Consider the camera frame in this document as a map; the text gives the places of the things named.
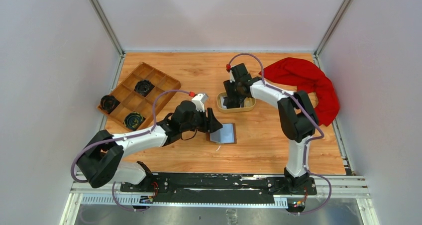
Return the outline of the beige oval tray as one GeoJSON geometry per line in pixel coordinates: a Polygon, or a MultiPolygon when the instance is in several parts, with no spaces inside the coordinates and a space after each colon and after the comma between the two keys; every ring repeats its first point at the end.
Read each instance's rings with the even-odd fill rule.
{"type": "Polygon", "coordinates": [[[256,105],[256,100],[254,98],[246,98],[243,101],[243,104],[239,108],[231,108],[228,109],[226,106],[223,105],[223,100],[227,97],[226,92],[219,93],[216,97],[216,105],[217,109],[221,113],[242,113],[242,112],[249,112],[254,109],[256,105]]]}

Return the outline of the brown leather card holder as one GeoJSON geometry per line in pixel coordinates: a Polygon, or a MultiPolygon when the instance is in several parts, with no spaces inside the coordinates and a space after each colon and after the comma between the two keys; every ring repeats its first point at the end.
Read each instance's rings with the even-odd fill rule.
{"type": "Polygon", "coordinates": [[[237,144],[236,126],[234,123],[224,123],[222,128],[213,133],[206,134],[206,141],[224,145],[237,144]]]}

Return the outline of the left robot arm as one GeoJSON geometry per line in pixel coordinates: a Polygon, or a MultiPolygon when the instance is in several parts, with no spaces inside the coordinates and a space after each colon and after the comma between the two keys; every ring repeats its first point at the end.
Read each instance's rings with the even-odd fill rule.
{"type": "Polygon", "coordinates": [[[182,138],[187,131],[214,133],[223,125],[216,119],[212,108],[201,112],[191,101],[182,101],[173,113],[169,113],[154,126],[126,134],[99,131],[72,163],[92,188],[100,188],[111,182],[133,184],[139,191],[152,187],[152,178],[141,162],[124,162],[123,159],[137,152],[170,145],[182,138]]]}

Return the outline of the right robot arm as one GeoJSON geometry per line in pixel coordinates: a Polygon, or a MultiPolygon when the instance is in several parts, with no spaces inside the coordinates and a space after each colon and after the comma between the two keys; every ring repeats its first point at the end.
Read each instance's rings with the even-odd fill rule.
{"type": "Polygon", "coordinates": [[[229,80],[223,83],[226,91],[223,104],[227,109],[240,107],[246,98],[261,100],[278,109],[282,132],[289,140],[289,157],[282,184],[273,185],[269,190],[285,189],[291,194],[298,193],[310,177],[306,143],[312,139],[318,126],[308,94],[283,90],[262,77],[253,78],[243,63],[227,65],[226,70],[230,74],[229,80]]]}

